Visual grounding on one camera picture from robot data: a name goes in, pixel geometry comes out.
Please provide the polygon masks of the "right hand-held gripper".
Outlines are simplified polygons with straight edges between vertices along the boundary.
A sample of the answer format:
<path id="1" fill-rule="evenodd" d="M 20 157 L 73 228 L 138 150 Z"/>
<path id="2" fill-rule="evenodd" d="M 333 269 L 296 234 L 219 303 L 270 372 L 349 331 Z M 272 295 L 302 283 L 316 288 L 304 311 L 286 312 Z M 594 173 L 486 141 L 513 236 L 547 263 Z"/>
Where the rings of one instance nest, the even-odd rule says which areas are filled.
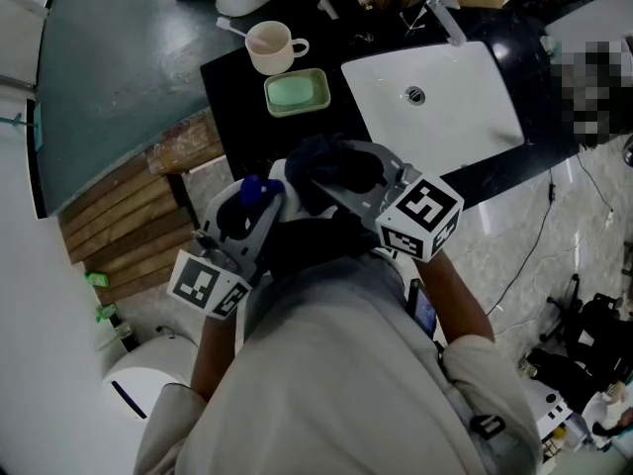
<path id="1" fill-rule="evenodd" d="M 354 141 L 353 149 L 361 174 L 378 190 L 355 192 L 316 180 L 313 185 L 336 205 L 364 215 L 363 226 L 377 234 L 382 247 L 430 261 L 456 231 L 463 198 L 437 175 L 402 164 L 382 144 Z"/>

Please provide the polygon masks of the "black marble vanity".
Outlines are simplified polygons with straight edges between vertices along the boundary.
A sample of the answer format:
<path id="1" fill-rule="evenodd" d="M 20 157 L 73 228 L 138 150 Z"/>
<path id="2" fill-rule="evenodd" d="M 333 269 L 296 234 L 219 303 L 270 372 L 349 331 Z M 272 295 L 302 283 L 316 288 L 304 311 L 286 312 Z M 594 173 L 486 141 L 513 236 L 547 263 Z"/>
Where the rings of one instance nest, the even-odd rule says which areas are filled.
<path id="1" fill-rule="evenodd" d="M 265 76 L 245 48 L 201 69 L 211 110 L 235 178 L 267 173 L 305 138 L 316 135 L 373 142 L 341 71 L 343 63 L 384 52 L 448 44 L 431 14 L 416 29 L 393 14 L 360 11 L 331 20 L 317 0 L 274 0 L 263 21 L 285 24 L 310 43 L 292 71 L 324 71 L 331 101 L 326 109 L 274 118 L 267 110 Z M 517 114 L 524 143 L 506 152 L 440 176 L 472 207 L 557 165 L 578 152 L 563 128 L 561 93 L 539 36 L 523 16 L 504 10 L 466 8 L 455 19 L 467 42 L 482 42 L 493 54 Z"/>

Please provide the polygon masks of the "black office chair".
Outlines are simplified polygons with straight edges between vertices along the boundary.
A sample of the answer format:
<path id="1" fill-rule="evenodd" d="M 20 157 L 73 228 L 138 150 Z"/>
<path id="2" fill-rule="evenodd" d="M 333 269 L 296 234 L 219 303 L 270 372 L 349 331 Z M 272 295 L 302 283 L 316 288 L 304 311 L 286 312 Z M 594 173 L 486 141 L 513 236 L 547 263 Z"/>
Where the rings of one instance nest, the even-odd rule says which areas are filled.
<path id="1" fill-rule="evenodd" d="M 571 296 L 562 303 L 549 296 L 546 303 L 558 311 L 558 320 L 539 336 L 541 343 L 556 345 L 581 364 L 588 374 L 624 383 L 633 378 L 633 322 L 619 318 L 619 299 L 597 293 L 580 299 L 580 275 L 570 280 Z"/>

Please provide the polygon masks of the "white desk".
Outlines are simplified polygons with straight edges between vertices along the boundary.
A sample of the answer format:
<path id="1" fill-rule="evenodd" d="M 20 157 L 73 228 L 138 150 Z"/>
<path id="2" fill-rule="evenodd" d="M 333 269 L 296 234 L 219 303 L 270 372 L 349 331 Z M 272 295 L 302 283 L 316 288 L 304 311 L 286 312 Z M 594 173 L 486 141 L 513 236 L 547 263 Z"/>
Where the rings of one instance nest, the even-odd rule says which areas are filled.
<path id="1" fill-rule="evenodd" d="M 620 43 L 633 36 L 633 0 L 593 0 L 547 25 L 545 31 L 568 52 L 584 50 L 587 43 Z"/>

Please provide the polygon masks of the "person's right forearm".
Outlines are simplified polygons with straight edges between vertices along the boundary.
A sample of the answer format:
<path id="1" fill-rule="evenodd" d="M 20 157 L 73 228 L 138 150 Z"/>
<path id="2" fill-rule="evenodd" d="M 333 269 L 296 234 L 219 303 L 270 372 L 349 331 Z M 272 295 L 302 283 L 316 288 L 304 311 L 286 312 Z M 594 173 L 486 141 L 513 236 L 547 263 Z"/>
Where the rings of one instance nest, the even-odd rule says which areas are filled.
<path id="1" fill-rule="evenodd" d="M 442 250 L 415 266 L 447 342 L 467 335 L 495 342 L 488 317 Z"/>

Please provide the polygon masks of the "white bottle with blue cap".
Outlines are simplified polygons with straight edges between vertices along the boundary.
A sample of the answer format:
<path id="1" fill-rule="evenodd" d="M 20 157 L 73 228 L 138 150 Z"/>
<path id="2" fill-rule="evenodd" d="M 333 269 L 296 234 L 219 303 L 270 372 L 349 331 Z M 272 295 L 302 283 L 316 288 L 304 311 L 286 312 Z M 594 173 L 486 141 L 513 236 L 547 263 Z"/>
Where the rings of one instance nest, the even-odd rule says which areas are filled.
<path id="1" fill-rule="evenodd" d="M 298 191 L 286 177 L 286 159 L 276 160 L 265 178 L 252 174 L 241 180 L 239 205 L 249 222 L 254 222 L 271 204 L 281 196 L 279 221 L 290 223 L 312 217 L 303 205 Z"/>

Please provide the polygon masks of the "wooden platform beam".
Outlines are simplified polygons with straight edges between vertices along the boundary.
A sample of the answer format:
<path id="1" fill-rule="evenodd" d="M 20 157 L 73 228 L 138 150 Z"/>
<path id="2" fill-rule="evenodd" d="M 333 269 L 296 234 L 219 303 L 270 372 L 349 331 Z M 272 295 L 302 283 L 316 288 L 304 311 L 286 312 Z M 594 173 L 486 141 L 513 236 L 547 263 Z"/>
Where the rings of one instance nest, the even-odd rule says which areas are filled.
<path id="1" fill-rule="evenodd" d="M 145 153 L 149 171 L 157 175 L 185 173 L 224 154 L 210 108 L 165 131 Z"/>

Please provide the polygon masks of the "white sink basin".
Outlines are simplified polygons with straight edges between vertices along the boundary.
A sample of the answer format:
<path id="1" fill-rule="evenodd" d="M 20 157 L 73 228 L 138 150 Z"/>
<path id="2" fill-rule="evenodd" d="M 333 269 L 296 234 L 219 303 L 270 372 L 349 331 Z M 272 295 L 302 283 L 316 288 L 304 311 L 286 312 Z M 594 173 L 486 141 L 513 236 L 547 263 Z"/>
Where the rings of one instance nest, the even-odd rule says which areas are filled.
<path id="1" fill-rule="evenodd" d="M 496 60 L 482 42 L 412 47 L 345 62 L 369 136 L 421 172 L 444 175 L 524 143 Z M 413 106 L 409 86 L 425 103 Z"/>

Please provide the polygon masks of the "dark blue cloth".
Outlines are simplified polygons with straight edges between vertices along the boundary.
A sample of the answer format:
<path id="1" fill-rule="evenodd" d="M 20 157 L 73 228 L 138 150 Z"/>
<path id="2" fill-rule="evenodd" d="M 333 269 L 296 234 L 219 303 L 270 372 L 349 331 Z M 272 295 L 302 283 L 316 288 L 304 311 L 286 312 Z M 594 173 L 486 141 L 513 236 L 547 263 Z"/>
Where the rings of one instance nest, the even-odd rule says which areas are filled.
<path id="1" fill-rule="evenodd" d="M 311 216 L 333 205 L 316 182 L 340 186 L 354 193 L 368 193 L 386 186 L 384 167 L 374 154 L 352 149 L 340 136 L 316 135 L 305 138 L 288 156 L 285 175 Z"/>

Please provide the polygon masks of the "brown wooden steps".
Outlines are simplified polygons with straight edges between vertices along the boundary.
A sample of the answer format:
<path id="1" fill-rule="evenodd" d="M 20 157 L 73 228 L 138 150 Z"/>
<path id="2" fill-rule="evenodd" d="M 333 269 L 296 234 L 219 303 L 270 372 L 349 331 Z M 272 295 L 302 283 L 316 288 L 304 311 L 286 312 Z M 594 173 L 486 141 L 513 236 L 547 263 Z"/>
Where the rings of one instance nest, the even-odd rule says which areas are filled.
<path id="1" fill-rule="evenodd" d="M 102 305 L 169 281 L 177 254 L 199 226 L 180 174 L 157 175 L 138 155 L 96 182 L 57 219 L 70 262 L 106 273 Z"/>

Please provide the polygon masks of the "white round appliance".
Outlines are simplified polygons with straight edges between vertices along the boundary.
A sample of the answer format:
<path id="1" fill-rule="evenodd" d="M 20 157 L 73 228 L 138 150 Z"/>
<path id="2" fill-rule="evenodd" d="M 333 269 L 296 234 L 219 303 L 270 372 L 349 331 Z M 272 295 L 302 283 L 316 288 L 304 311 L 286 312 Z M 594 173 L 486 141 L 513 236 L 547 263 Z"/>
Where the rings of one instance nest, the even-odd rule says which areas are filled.
<path id="1" fill-rule="evenodd" d="M 145 422 L 166 385 L 190 385 L 197 353 L 197 345 L 183 336 L 154 337 L 114 364 L 104 377 L 103 394 L 116 411 Z"/>

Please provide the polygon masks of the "black smartphone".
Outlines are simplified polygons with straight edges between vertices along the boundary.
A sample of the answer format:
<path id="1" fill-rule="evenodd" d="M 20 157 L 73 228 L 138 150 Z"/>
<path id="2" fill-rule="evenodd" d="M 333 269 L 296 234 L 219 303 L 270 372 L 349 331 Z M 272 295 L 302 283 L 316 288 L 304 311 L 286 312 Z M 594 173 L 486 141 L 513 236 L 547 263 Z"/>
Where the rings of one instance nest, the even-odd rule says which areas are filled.
<path id="1" fill-rule="evenodd" d="M 412 279 L 409 283 L 406 312 L 430 339 L 434 338 L 437 327 L 436 313 L 424 294 L 419 278 Z"/>

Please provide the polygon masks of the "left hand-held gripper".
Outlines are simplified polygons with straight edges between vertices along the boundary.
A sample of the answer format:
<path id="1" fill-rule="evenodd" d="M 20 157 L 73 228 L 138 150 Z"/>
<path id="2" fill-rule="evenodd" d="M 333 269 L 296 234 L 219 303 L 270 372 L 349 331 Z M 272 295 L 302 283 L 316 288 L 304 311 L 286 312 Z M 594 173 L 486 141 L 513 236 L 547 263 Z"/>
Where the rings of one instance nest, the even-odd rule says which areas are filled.
<path id="1" fill-rule="evenodd" d="M 240 190 L 240 185 L 229 185 L 211 200 L 202 230 L 193 233 L 188 250 L 179 250 L 167 287 L 170 297 L 213 319 L 226 319 L 252 289 L 253 260 L 264 249 L 286 198 L 277 193 L 246 209 Z"/>

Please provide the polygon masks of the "person's left forearm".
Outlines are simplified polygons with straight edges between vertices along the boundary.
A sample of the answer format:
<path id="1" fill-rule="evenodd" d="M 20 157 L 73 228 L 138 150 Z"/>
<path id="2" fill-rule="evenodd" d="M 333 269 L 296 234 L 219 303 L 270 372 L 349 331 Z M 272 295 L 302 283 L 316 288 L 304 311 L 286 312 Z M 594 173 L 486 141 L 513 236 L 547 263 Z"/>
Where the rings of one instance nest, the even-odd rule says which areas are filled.
<path id="1" fill-rule="evenodd" d="M 225 320 L 206 317 L 190 388 L 209 401 L 235 357 L 236 312 Z"/>

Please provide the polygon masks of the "white counter unit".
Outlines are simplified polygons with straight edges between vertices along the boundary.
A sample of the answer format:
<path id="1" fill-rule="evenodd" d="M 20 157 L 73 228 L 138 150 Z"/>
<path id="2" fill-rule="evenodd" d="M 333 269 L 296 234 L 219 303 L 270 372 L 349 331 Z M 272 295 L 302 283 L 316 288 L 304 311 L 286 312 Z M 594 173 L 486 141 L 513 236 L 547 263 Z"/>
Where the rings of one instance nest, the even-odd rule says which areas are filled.
<path id="1" fill-rule="evenodd" d="M 606 414 L 609 393 L 590 398 L 578 414 L 558 391 L 542 382 L 524 378 L 522 385 L 541 438 L 543 462 L 537 475 L 553 475 L 566 457 L 577 452 L 605 452 L 613 445 L 613 438 L 595 435 L 591 429 Z"/>

